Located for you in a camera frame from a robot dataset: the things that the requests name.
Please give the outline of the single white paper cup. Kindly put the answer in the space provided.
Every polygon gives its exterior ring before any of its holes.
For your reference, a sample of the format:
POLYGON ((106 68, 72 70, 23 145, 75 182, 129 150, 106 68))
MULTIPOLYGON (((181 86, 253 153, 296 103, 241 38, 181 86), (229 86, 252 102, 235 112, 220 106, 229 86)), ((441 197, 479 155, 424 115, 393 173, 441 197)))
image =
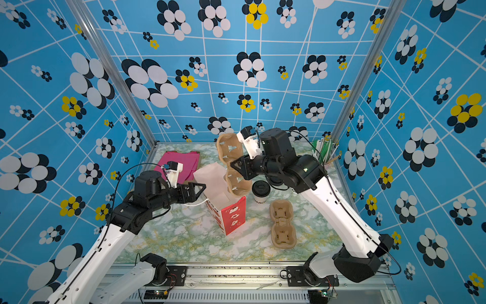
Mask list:
POLYGON ((259 195, 258 193, 253 194, 254 201, 258 204, 263 204, 268 200, 268 195, 259 195))

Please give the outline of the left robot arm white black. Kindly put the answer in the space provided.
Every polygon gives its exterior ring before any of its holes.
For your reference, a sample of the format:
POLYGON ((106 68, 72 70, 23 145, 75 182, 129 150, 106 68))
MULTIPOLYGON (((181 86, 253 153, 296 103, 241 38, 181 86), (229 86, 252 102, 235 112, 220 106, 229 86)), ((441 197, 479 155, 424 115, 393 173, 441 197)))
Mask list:
POLYGON ((135 188, 113 209, 110 219, 91 249, 56 289, 47 286, 33 303, 123 303, 146 285, 169 287, 177 284, 167 260, 148 253, 125 275, 103 289, 99 284, 125 247, 140 233, 145 224, 155 219, 160 209, 170 210, 174 204, 191 204, 199 199, 205 184, 179 184, 164 179, 158 171, 145 171, 135 179, 135 188))

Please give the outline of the single black coffee lid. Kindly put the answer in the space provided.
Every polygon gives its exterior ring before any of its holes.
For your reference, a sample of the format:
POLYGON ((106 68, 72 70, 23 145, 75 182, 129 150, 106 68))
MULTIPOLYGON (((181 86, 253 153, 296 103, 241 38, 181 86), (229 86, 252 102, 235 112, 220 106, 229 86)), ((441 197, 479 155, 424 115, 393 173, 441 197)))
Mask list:
POLYGON ((267 181, 256 181, 252 185, 252 193, 258 193, 259 195, 270 195, 271 187, 267 181))

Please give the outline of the red white paper gift bag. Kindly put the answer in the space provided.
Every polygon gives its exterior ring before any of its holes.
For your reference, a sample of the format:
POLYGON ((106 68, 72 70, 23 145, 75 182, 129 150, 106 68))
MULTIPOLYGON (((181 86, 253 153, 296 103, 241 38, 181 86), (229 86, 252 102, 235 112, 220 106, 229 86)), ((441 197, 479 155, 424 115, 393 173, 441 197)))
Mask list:
POLYGON ((246 222, 246 197, 235 197, 228 190, 225 180, 227 170, 219 163, 201 167, 194 173, 199 184, 205 184, 205 204, 216 223, 228 236, 246 222))

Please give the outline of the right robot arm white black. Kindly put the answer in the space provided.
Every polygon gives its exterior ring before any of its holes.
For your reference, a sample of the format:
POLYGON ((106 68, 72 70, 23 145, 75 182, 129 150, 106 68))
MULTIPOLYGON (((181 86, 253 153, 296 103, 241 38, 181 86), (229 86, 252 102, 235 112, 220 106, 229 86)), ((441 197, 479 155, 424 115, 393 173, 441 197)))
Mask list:
POLYGON ((236 136, 246 153, 233 158, 233 169, 247 181, 256 176, 278 178, 308 200, 342 241, 336 253, 314 253, 307 259, 304 274, 308 284, 317 286, 333 275, 362 282, 378 273, 381 257, 392 248, 392 237, 379 234, 364 222, 314 156, 297 155, 286 131, 279 128, 258 135, 247 126, 236 136))

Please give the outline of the brown pulp cup carrier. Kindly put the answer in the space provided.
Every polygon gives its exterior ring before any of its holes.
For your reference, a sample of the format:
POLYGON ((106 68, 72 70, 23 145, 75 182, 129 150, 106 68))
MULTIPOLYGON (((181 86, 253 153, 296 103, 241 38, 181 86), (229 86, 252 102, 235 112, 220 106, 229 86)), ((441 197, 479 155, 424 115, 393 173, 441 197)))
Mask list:
POLYGON ((280 249, 292 249, 297 243, 296 229, 292 224, 294 211, 288 200, 275 200, 270 204, 272 243, 280 249))

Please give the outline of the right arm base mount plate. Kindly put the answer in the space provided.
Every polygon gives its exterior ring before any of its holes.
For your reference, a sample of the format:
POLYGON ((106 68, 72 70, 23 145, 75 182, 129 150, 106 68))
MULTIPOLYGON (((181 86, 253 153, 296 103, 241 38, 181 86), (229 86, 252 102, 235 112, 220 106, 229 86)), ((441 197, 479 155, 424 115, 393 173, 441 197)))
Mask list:
POLYGON ((289 287, 319 287, 329 289, 340 285, 337 275, 330 275, 322 279, 311 279, 310 275, 305 274, 303 266, 288 266, 284 272, 289 287))

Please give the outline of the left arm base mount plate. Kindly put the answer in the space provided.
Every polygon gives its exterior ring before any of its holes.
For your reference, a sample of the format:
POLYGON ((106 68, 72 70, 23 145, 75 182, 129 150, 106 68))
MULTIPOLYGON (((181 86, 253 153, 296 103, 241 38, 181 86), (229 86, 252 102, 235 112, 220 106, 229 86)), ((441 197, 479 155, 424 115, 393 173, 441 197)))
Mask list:
POLYGON ((162 269, 162 267, 155 268, 153 277, 143 287, 163 286, 175 287, 183 286, 187 277, 187 266, 170 265, 162 269))

